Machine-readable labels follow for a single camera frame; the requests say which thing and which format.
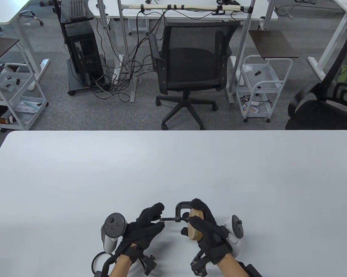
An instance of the chair base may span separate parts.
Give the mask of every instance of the chair base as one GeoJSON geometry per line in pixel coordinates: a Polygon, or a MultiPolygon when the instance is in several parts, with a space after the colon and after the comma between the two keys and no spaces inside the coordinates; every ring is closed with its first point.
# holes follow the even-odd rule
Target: chair base
{"type": "Polygon", "coordinates": [[[216,101],[213,100],[205,100],[205,99],[198,99],[198,98],[189,98],[189,92],[184,91],[184,94],[182,97],[179,96],[157,96],[155,99],[155,104],[157,106],[160,106],[160,101],[168,101],[177,103],[177,105],[173,108],[171,112],[162,120],[162,130],[168,130],[168,127],[166,125],[166,122],[170,120],[176,113],[179,112],[182,108],[187,108],[188,111],[191,113],[191,115],[194,117],[196,122],[200,126],[200,130],[205,130],[204,124],[201,121],[199,115],[196,113],[194,107],[192,104],[204,104],[204,105],[212,105],[212,110],[217,111],[218,106],[216,105],[216,101]]]}

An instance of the black chair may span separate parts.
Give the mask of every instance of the black chair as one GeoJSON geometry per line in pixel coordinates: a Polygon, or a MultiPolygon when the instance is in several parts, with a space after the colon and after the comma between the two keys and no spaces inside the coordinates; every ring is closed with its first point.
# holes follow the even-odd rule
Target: black chair
{"type": "Polygon", "coordinates": [[[182,91],[183,97],[157,96],[160,101],[177,103],[176,107],[162,120],[162,130],[167,130],[166,122],[181,108],[185,107],[195,118],[201,130],[203,122],[192,104],[212,105],[215,101],[189,98],[191,91],[208,89],[223,90],[227,83],[227,60],[231,55],[229,42],[240,25],[237,21],[210,23],[167,23],[164,28],[162,50],[158,50],[155,34],[149,34],[153,69],[158,73],[159,91],[182,91]]]}
{"type": "Polygon", "coordinates": [[[310,84],[291,100],[290,119],[285,129],[347,130],[347,108],[341,109],[327,100],[347,107],[347,40],[323,81],[310,84]],[[308,100],[296,110],[309,93],[313,93],[316,100],[308,100]]]}

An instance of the chair seat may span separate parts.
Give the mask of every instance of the chair seat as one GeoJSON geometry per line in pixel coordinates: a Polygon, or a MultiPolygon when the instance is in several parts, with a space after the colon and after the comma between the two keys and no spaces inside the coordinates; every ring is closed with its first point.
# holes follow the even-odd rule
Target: chair seat
{"type": "Polygon", "coordinates": [[[178,91],[193,89],[198,91],[221,85],[218,76],[219,61],[208,50],[195,48],[171,49],[169,54],[167,89],[178,91]]]}
{"type": "Polygon", "coordinates": [[[347,130],[347,112],[319,100],[302,104],[286,130],[347,130]]]}

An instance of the black glove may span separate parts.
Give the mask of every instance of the black glove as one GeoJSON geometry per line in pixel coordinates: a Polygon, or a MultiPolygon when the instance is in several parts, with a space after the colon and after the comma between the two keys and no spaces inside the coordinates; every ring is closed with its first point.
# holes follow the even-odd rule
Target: black glove
{"type": "MultiPolygon", "coordinates": [[[[193,199],[191,206],[193,209],[202,211],[204,215],[204,220],[198,216],[189,218],[189,223],[192,227],[203,233],[203,237],[198,241],[198,245],[212,264],[217,264],[227,253],[233,251],[233,248],[227,241],[230,232],[225,226],[217,225],[208,206],[200,199],[193,199]]],[[[181,234],[188,236],[188,228],[184,227],[181,230],[181,234]]]]}
{"type": "Polygon", "coordinates": [[[116,255],[124,254],[129,256],[132,263],[136,262],[138,257],[143,255],[156,235],[164,228],[164,222],[152,223],[160,219],[164,210],[162,203],[156,203],[152,207],[144,209],[135,222],[127,224],[123,239],[115,251],[116,255]]]}

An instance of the computer tower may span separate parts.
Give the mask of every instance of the computer tower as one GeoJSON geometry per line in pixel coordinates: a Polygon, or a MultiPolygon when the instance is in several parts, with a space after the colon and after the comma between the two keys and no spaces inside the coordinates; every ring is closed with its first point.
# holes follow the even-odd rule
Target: computer tower
{"type": "Polygon", "coordinates": [[[67,46],[76,73],[84,86],[104,83],[104,70],[90,21],[65,25],[67,46]]]}

